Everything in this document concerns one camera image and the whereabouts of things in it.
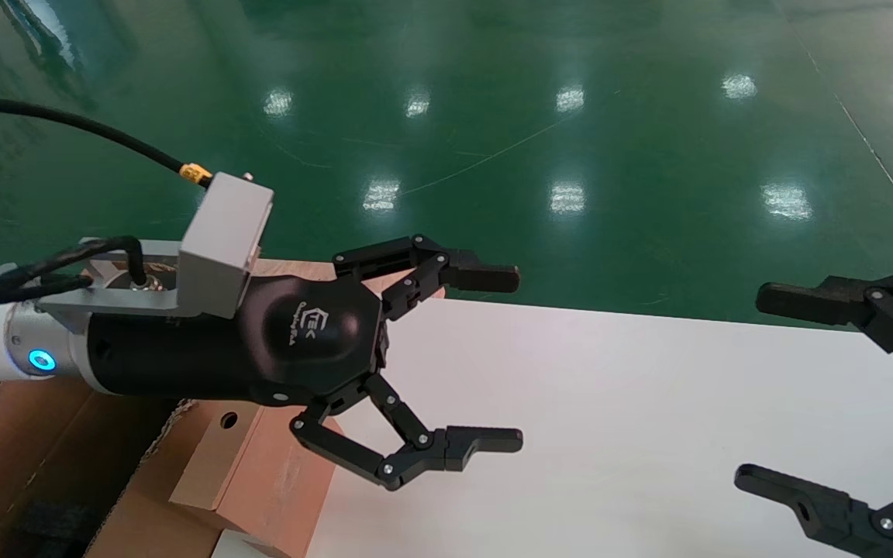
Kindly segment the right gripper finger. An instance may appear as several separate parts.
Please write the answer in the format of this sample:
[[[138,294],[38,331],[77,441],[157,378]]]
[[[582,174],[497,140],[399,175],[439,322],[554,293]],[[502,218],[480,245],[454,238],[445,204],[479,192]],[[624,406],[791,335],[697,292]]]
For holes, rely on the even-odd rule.
[[[847,492],[751,463],[737,467],[734,484],[787,506],[816,543],[857,557],[893,557],[893,502],[874,509]]]
[[[893,275],[872,281],[828,276],[815,288],[768,282],[756,296],[756,308],[764,314],[852,325],[893,354]]]

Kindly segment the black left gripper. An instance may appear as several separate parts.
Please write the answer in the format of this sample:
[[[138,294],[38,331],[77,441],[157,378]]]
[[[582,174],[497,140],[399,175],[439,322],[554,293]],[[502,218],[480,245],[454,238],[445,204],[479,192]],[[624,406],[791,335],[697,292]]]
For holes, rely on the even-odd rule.
[[[256,277],[231,319],[94,314],[90,371],[113,394],[309,405],[291,420],[302,447],[362,479],[397,491],[428,472],[462,472],[475,453],[517,453],[523,432],[447,426],[429,430],[389,382],[381,322],[397,321],[443,287],[513,293],[519,268],[407,236],[333,257],[336,281]],[[365,281],[400,274],[379,297]],[[334,405],[367,395],[403,445],[383,456],[327,428]]]

